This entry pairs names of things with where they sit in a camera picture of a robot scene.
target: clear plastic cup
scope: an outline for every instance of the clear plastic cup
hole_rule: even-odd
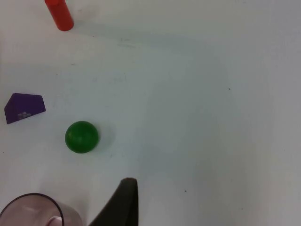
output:
[[[39,193],[24,194],[0,213],[0,226],[82,226],[71,207]]]

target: black object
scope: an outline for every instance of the black object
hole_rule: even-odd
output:
[[[138,218],[138,183],[125,178],[90,226],[138,226]]]

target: green ball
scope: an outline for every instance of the green ball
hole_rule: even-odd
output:
[[[98,132],[94,125],[87,121],[77,121],[66,131],[65,142],[68,148],[76,153],[87,153],[96,147]]]

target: purple block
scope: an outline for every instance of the purple block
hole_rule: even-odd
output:
[[[31,95],[14,93],[11,95],[4,108],[7,124],[28,118],[35,114],[46,111],[43,97],[41,95]]]

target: red cylinder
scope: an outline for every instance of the red cylinder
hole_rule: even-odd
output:
[[[65,32],[73,28],[74,22],[65,0],[45,0],[45,3],[59,30]]]

